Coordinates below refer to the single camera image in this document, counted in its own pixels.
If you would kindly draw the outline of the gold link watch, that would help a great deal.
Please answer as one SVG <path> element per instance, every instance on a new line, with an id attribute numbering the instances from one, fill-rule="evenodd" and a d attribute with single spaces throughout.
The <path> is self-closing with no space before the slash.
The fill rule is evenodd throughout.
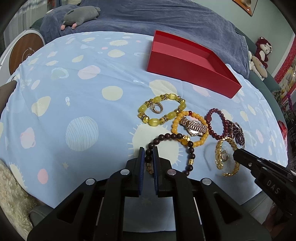
<path id="1" fill-rule="evenodd" d="M 205 124 L 199 123 L 195 120 L 188 120 L 185 116 L 180 120 L 182 125 L 190 136 L 203 136 L 208 131 L 208 127 Z"/>

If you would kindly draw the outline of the gold hoop earring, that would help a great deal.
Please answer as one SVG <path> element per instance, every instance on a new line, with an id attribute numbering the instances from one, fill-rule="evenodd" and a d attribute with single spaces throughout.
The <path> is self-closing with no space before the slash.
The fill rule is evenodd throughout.
<path id="1" fill-rule="evenodd" d="M 229 159 L 229 155 L 228 155 L 228 153 L 227 153 L 226 150 L 223 150 L 223 151 L 221 152 L 221 158 L 222 158 L 222 161 L 223 161 L 223 162 L 225 162 L 225 161 L 227 161 L 227 160 Z"/>
<path id="2" fill-rule="evenodd" d="M 153 113 L 160 114 L 163 112 L 163 105 L 160 102 L 152 103 L 151 110 Z"/>

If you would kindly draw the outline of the gold chunky bangle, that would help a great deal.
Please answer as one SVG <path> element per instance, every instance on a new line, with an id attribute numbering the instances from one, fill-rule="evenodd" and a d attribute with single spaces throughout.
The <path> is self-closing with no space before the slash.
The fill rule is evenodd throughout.
<path id="1" fill-rule="evenodd" d="M 227 142 L 231 146 L 233 151 L 238 149 L 236 143 L 230 137 L 222 138 L 217 142 L 216 147 L 215 147 L 215 164 L 216 164 L 216 167 L 217 167 L 218 170 L 222 170 L 224 168 L 224 164 L 223 164 L 224 163 L 224 159 L 223 159 L 224 157 L 223 157 L 223 154 L 222 154 L 222 145 L 223 145 L 224 142 Z M 224 177 L 234 176 L 234 175 L 236 175 L 238 173 L 239 168 L 240 168 L 240 164 L 235 161 L 233 171 L 230 172 L 230 173 L 229 172 L 223 173 L 223 176 Z"/>

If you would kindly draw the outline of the blue planet-print sheet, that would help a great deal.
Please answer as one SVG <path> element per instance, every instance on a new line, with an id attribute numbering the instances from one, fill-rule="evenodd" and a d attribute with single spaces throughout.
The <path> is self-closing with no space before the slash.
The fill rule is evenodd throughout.
<path id="1" fill-rule="evenodd" d="M 11 75 L 17 82 L 1 114 L 1 160 L 19 184 L 51 207 L 80 183 L 121 169 L 172 121 L 152 127 L 138 108 L 174 93 L 205 116 L 217 108 L 243 129 L 245 147 L 288 163 L 287 149 L 266 99 L 240 74 L 233 98 L 146 71 L 152 37 L 86 32 L 60 37 L 29 56 Z"/>

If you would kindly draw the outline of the green sofa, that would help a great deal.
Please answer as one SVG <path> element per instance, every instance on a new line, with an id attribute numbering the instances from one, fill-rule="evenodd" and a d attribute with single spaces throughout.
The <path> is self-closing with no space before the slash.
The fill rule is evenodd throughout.
<path id="1" fill-rule="evenodd" d="M 287 126 L 280 104 L 275 98 L 275 95 L 280 92 L 280 86 L 276 83 L 271 74 L 267 72 L 267 78 L 261 80 L 253 71 L 250 70 L 247 80 L 262 93 L 270 105 L 276 120 L 283 122 L 285 126 Z"/>

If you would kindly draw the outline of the red open box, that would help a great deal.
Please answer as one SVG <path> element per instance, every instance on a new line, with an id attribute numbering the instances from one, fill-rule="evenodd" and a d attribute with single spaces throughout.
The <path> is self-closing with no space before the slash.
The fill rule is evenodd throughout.
<path id="1" fill-rule="evenodd" d="M 155 31 L 147 71 L 179 79 L 232 98 L 241 84 L 210 49 L 185 38 Z"/>

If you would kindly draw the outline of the cream plush toy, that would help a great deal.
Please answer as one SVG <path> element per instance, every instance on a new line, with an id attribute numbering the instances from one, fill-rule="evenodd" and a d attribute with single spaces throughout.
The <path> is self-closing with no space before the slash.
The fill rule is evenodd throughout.
<path id="1" fill-rule="evenodd" d="M 268 77 L 267 71 L 257 57 L 248 51 L 249 69 L 253 71 L 262 81 Z"/>

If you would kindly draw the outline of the beige fluffy rug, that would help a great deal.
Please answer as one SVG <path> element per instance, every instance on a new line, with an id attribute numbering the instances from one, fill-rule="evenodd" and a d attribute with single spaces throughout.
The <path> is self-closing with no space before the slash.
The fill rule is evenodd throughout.
<path id="1" fill-rule="evenodd" d="M 28 194 L 1 162 L 1 209 L 21 240 L 48 214 L 47 207 Z"/>

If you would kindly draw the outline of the red monkey plush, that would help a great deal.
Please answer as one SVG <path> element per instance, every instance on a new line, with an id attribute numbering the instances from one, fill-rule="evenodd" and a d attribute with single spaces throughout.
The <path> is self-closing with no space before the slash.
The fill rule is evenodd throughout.
<path id="1" fill-rule="evenodd" d="M 264 37 L 259 37 L 255 45 L 257 46 L 255 57 L 257 57 L 260 60 L 260 62 L 266 69 L 268 67 L 267 56 L 272 52 L 273 47 L 270 44 L 270 42 L 267 41 L 267 39 L 265 39 Z"/>

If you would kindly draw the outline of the dark blue blanket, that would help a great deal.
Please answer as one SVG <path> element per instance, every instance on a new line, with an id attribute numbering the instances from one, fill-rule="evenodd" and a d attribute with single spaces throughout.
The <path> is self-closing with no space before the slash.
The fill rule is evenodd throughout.
<path id="1" fill-rule="evenodd" d="M 61 31 L 64 15 L 73 9 L 94 6 L 99 17 L 75 30 Z M 43 18 L 40 31 L 46 43 L 73 32 L 112 31 L 153 36 L 156 30 L 171 33 L 212 50 L 244 78 L 249 76 L 248 46 L 235 26 L 211 9 L 193 1 L 81 1 L 55 8 Z"/>

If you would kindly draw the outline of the brown cushion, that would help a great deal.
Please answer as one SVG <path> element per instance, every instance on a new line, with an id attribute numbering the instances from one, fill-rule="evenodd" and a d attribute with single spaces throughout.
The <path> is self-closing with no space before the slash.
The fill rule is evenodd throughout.
<path id="1" fill-rule="evenodd" d="M 11 82 L 0 87 L 0 115 L 6 107 L 8 99 L 15 90 L 16 85 L 17 82 L 15 80 L 12 80 Z"/>

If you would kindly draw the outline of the grey plush mouse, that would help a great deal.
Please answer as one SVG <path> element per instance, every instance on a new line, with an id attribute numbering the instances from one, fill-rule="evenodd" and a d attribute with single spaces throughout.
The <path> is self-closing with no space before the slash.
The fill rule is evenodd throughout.
<path id="1" fill-rule="evenodd" d="M 96 20 L 100 12 L 101 9 L 95 6 L 80 6 L 72 9 L 64 15 L 60 29 L 63 31 L 67 26 L 70 26 L 74 30 L 84 22 Z"/>

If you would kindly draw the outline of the round wooden white device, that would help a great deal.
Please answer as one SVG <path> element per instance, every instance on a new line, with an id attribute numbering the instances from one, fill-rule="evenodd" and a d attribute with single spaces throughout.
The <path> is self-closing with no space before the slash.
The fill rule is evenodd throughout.
<path id="1" fill-rule="evenodd" d="M 23 61 L 44 45 L 45 41 L 38 30 L 29 29 L 21 32 L 1 56 L 1 77 L 8 79 Z"/>

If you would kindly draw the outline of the framed wall picture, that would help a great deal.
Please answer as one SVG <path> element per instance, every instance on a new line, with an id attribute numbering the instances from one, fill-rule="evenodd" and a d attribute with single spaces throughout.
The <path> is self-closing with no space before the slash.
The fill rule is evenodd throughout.
<path id="1" fill-rule="evenodd" d="M 233 2 L 243 8 L 248 15 L 253 16 L 258 0 L 233 0 Z"/>

